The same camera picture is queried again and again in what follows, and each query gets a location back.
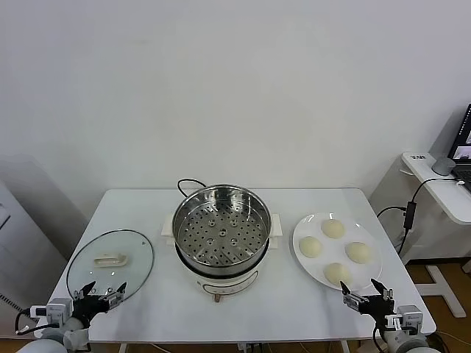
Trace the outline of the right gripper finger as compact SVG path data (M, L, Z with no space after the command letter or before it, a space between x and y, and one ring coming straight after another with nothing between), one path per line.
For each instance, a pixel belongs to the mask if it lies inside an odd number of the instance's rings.
M353 293L343 281L340 281L339 283L341 286L343 302L347 306L359 306L360 304L364 304L369 301L367 297Z
M393 299L394 294L392 289L388 289L383 283L377 281L376 279L371 279L371 283L373 284L376 291L384 298L384 299Z

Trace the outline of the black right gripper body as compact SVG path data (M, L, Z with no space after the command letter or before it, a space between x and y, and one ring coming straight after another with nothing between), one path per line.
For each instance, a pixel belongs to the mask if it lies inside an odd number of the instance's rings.
M394 300L383 296L364 296L358 304L360 314L370 315L376 323L386 323L386 316L394 314Z

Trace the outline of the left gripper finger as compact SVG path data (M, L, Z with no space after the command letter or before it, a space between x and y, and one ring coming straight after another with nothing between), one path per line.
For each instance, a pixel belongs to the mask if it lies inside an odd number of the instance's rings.
M84 285L80 290L74 291L75 299L84 299L93 289L95 282L90 282L87 285Z
M109 292L105 296L105 301L109 306L119 306L124 301L127 283L124 282L115 291Z

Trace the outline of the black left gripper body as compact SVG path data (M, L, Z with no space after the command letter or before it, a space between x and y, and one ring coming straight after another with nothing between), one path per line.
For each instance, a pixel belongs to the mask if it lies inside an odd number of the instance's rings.
M89 327L96 315L106 313L110 309L110 304L101 296L87 295L74 301L73 307L73 317L84 327Z

